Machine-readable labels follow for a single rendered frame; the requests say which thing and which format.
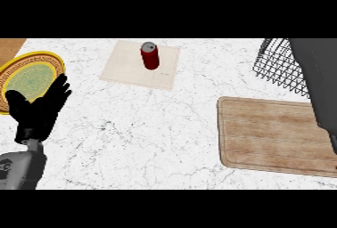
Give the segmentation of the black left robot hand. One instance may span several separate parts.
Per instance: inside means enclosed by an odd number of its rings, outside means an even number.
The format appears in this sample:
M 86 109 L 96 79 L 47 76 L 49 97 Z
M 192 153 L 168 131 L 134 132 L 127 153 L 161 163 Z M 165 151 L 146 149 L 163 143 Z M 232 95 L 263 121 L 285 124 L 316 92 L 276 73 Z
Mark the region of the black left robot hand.
M 43 142 L 53 130 L 58 113 L 72 91 L 68 89 L 66 75 L 61 74 L 43 97 L 29 102 L 16 90 L 6 92 L 9 114 L 18 121 L 15 142 L 22 144 L 28 139 Z

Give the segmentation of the red can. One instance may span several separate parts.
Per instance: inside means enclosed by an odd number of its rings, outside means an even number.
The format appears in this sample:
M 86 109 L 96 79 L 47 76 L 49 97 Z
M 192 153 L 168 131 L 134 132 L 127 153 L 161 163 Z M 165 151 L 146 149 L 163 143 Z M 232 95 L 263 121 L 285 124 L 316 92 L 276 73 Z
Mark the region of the red can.
M 152 42 L 145 42 L 140 46 L 140 57 L 145 68 L 154 70 L 160 67 L 158 47 Z

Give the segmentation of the yellow and green plate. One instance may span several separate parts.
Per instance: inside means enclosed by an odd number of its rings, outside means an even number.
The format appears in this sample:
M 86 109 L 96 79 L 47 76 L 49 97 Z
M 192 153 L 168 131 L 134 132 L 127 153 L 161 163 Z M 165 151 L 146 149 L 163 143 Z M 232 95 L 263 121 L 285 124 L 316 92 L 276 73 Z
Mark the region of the yellow and green plate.
M 7 90 L 19 91 L 27 100 L 34 102 L 65 72 L 63 60 L 52 52 L 29 52 L 12 59 L 0 67 L 0 115 L 9 114 Z

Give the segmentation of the wooden cutting board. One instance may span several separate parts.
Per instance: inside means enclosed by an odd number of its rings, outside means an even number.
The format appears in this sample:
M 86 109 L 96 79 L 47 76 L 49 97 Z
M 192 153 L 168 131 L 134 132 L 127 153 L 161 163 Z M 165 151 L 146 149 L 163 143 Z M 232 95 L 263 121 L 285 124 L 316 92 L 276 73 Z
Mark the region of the wooden cutting board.
M 223 97 L 217 124 L 228 167 L 337 178 L 337 154 L 307 102 Z

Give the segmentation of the brown wooden board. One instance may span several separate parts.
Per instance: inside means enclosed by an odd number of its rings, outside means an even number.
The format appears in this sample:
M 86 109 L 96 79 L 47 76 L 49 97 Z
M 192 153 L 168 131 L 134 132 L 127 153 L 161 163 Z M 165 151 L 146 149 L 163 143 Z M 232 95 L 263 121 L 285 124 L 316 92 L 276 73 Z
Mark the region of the brown wooden board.
M 15 58 L 25 38 L 0 38 L 0 67 Z

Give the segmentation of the beige placemat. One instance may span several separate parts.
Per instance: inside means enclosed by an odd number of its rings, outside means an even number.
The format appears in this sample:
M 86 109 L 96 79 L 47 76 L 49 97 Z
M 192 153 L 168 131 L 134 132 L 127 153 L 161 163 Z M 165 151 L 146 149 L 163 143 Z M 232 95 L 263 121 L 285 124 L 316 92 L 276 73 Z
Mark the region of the beige placemat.
M 158 46 L 160 66 L 145 68 L 140 57 L 140 43 L 118 41 L 105 64 L 100 80 L 117 83 L 171 90 L 174 87 L 176 66 L 180 49 L 171 46 Z

